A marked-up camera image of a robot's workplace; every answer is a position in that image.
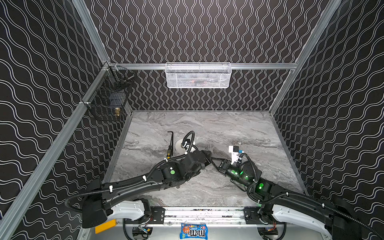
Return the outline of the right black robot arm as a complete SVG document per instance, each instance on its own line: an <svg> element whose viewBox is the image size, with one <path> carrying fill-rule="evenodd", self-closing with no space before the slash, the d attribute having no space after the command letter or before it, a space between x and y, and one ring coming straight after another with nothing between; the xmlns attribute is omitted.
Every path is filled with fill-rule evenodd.
<svg viewBox="0 0 384 240"><path fill-rule="evenodd" d="M265 224L286 223L319 232L332 240L361 240L363 230L383 239L384 236L358 219L343 200L326 201L290 191L262 178L251 158L240 154L241 162L213 158L215 169L260 205L259 220Z"/></svg>

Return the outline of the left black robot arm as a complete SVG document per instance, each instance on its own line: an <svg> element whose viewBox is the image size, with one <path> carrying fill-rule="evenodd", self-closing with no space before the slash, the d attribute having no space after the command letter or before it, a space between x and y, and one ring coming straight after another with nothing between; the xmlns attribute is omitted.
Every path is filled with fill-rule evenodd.
<svg viewBox="0 0 384 240"><path fill-rule="evenodd" d="M148 219L151 207L148 201L138 196L154 191L180 187L198 176L211 163L212 152L199 150L195 144L195 132L188 132L181 146L182 155L165 158L155 164L148 173L120 182L101 183L96 179L90 183L88 190L65 199L65 206L82 215L82 227L89 229L99 226L111 219L114 207L123 201L134 201L140 214L125 217L131 221Z"/></svg>

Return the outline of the black hex key tool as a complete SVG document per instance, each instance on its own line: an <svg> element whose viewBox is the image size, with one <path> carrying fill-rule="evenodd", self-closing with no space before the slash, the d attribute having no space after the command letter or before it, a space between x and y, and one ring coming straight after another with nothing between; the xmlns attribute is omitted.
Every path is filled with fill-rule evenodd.
<svg viewBox="0 0 384 240"><path fill-rule="evenodd" d="M171 139L170 139L169 147L167 149L166 158L170 159L173 156L173 151L174 151L174 132L173 131L168 131L168 133L171 134Z"/></svg>

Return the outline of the white tape roll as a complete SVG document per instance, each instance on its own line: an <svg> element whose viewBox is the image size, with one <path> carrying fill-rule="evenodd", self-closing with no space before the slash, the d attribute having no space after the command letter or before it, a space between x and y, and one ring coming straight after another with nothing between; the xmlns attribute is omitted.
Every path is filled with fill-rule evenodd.
<svg viewBox="0 0 384 240"><path fill-rule="evenodd" d="M184 149L182 149L181 147L181 143L183 142L184 140L183 139L179 139L177 140L177 142L175 143L175 150L178 154L182 155L184 154L186 151Z"/></svg>

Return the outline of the blue candy bag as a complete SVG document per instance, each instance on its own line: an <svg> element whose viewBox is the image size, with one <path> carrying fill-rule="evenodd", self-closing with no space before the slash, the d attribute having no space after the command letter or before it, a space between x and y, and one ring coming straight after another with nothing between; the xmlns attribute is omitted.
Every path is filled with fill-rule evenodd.
<svg viewBox="0 0 384 240"><path fill-rule="evenodd" d="M208 227L206 224L181 224L180 239L208 239Z"/></svg>

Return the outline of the brass object in black basket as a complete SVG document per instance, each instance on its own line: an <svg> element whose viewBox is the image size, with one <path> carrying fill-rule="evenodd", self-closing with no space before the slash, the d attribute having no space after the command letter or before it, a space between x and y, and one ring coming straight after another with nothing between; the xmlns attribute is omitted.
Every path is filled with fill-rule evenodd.
<svg viewBox="0 0 384 240"><path fill-rule="evenodd" d="M120 108L115 108L115 116L119 117L121 115L121 109Z"/></svg>

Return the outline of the yellow block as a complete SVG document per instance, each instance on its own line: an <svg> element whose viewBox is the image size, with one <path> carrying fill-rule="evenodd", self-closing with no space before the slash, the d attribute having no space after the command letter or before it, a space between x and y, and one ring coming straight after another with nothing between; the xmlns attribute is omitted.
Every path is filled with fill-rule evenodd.
<svg viewBox="0 0 384 240"><path fill-rule="evenodd" d="M114 228L117 225L117 220L111 220L95 227L95 234L100 234L106 230Z"/></svg>

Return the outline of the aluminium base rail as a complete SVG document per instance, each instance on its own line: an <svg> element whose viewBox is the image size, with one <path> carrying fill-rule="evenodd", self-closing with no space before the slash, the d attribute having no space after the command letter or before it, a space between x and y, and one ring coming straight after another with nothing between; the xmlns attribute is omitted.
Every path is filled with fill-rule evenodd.
<svg viewBox="0 0 384 240"><path fill-rule="evenodd" d="M211 224L217 226L242 226L242 225L273 225L276 224L294 224L297 226L315 229L322 228L325 224L314 217L300 213L288 207L274 205L272 207L272 216L262 215L262 210L257 207L246 208L192 208L192 207L152 207L150 217L143 220L135 218L138 214L131 214L138 208L124 207L119 204L113 207L113 214L108 216L107 220L127 219L131 225L164 225L173 226L181 223L188 224Z"/></svg>

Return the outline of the white mesh wall basket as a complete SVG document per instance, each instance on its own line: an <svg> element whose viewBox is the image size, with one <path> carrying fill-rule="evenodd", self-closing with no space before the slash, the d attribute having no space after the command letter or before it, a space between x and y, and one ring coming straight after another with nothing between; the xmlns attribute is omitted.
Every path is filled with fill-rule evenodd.
<svg viewBox="0 0 384 240"><path fill-rule="evenodd" d="M226 89L230 84L232 66L226 62L168 62L165 74L170 89Z"/></svg>

